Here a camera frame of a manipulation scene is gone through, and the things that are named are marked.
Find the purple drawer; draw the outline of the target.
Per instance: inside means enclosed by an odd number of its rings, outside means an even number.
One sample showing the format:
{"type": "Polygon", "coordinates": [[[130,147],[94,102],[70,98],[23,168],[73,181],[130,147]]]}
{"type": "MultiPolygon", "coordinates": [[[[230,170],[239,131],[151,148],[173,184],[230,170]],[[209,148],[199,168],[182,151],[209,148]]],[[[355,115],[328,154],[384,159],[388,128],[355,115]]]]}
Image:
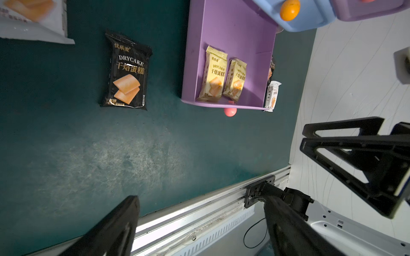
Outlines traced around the purple drawer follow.
{"type": "Polygon", "coordinates": [[[359,21],[382,17],[410,8],[410,1],[406,0],[333,0],[331,3],[337,18],[342,21],[359,21]]]}
{"type": "Polygon", "coordinates": [[[208,108],[265,110],[277,26],[253,1],[191,1],[181,101],[208,108]],[[218,102],[199,100],[208,47],[247,64],[238,102],[227,97],[218,102]]]}

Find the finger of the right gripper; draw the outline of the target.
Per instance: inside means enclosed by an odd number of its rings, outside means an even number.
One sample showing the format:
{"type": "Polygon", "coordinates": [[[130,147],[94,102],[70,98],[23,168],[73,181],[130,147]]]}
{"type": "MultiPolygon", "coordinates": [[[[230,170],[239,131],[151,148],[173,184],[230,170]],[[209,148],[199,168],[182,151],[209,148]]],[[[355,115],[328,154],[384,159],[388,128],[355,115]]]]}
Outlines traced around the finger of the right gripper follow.
{"type": "Polygon", "coordinates": [[[301,152],[324,168],[380,215],[393,219],[402,202],[410,201],[410,125],[396,124],[389,135],[304,139],[301,152]],[[325,149],[355,169],[362,182],[319,152],[325,149]]]}
{"type": "Polygon", "coordinates": [[[306,124],[302,134],[307,138],[377,135],[384,118],[365,117],[343,121],[306,124]]]}

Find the black drycake packet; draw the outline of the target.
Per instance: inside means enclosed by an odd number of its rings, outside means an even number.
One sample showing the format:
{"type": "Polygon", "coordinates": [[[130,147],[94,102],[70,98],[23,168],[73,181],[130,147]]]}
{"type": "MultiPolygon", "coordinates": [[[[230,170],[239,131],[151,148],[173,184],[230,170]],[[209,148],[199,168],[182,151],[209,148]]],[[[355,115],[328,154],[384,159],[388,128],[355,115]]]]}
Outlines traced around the black drycake packet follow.
{"type": "Polygon", "coordinates": [[[112,52],[108,92],[101,105],[146,110],[151,47],[120,33],[106,31],[105,36],[112,52]]]}
{"type": "Polygon", "coordinates": [[[268,73],[267,85],[269,85],[272,81],[272,75],[273,75],[274,70],[275,70],[275,59],[274,59],[274,57],[272,57],[272,59],[270,61],[270,68],[269,68],[269,73],[268,73]]]}

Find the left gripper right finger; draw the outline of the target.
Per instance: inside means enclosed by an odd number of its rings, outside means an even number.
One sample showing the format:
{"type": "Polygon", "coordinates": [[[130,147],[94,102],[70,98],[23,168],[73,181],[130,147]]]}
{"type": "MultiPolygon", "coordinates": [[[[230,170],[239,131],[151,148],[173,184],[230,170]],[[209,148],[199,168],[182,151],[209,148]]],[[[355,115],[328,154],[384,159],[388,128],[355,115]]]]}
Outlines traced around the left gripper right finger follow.
{"type": "Polygon", "coordinates": [[[292,208],[275,196],[264,196],[264,212],[275,256],[342,256],[292,208]]]}

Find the white cookie packet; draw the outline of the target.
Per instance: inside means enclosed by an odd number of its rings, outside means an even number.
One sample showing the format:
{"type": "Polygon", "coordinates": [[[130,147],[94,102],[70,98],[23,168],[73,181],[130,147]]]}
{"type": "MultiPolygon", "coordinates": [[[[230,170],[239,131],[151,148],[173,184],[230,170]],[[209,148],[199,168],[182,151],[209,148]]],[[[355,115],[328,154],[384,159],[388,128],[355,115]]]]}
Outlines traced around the white cookie packet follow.
{"type": "Polygon", "coordinates": [[[265,112],[273,112],[273,110],[275,109],[279,93],[279,86],[281,86],[281,83],[278,81],[271,81],[267,86],[264,104],[265,112]]]}
{"type": "Polygon", "coordinates": [[[1,1],[1,38],[74,44],[67,31],[67,2],[1,1]]]}

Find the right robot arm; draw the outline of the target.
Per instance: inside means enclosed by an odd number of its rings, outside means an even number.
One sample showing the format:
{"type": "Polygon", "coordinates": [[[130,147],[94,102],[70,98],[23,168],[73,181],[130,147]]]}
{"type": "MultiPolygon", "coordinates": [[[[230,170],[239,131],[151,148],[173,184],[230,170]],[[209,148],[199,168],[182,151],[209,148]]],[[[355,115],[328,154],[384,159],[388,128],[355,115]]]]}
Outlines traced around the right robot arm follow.
{"type": "MultiPolygon", "coordinates": [[[[410,125],[380,135],[381,117],[307,124],[300,150],[383,217],[410,201],[410,125]]],[[[345,218],[298,190],[252,185],[246,203],[264,203],[276,256],[407,256],[410,245],[345,218]]]]}

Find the purple top drawer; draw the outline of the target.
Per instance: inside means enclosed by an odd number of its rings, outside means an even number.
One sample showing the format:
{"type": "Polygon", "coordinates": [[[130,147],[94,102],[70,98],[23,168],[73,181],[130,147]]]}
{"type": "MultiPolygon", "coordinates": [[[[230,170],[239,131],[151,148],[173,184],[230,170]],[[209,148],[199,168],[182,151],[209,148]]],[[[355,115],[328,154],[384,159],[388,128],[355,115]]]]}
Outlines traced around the purple top drawer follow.
{"type": "Polygon", "coordinates": [[[382,17],[410,8],[410,1],[406,0],[333,0],[331,3],[337,18],[342,21],[359,21],[382,17]]]}

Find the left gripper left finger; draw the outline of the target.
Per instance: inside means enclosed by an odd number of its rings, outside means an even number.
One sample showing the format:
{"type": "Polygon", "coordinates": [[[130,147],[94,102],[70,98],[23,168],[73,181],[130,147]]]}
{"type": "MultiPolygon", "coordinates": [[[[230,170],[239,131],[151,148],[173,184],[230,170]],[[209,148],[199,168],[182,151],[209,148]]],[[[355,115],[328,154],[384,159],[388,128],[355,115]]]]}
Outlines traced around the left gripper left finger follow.
{"type": "Polygon", "coordinates": [[[128,196],[62,256],[129,256],[138,226],[138,196],[128,196]]]}

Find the purple bottom drawer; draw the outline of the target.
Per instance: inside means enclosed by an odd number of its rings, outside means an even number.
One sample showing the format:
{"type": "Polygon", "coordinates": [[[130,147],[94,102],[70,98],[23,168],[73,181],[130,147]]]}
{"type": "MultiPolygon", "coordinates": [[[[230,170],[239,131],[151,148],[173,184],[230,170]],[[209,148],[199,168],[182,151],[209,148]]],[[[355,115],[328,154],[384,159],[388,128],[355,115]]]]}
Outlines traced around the purple bottom drawer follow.
{"type": "Polygon", "coordinates": [[[277,26],[253,1],[191,1],[181,101],[208,108],[265,110],[277,26]],[[247,64],[238,102],[227,97],[218,102],[199,100],[208,47],[247,64]]]}

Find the blue drawer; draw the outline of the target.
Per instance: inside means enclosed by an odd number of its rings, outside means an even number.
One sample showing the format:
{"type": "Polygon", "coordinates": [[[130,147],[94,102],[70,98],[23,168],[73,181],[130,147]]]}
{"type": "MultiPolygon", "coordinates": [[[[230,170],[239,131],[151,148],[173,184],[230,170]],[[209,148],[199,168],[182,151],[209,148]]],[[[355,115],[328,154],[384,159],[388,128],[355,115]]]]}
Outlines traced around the blue drawer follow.
{"type": "Polygon", "coordinates": [[[254,1],[280,27],[288,32],[302,32],[335,21],[330,1],[254,1]]]}

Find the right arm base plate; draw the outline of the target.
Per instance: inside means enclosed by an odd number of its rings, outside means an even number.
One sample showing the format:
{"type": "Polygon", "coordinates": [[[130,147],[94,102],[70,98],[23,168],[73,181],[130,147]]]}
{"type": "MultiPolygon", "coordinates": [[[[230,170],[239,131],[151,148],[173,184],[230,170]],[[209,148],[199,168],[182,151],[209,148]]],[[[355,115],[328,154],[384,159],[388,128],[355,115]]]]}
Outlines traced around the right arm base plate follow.
{"type": "Polygon", "coordinates": [[[246,193],[244,196],[244,208],[250,208],[258,202],[258,198],[262,196],[262,191],[267,184],[274,185],[275,175],[270,175],[267,178],[253,182],[246,186],[246,193]]]}

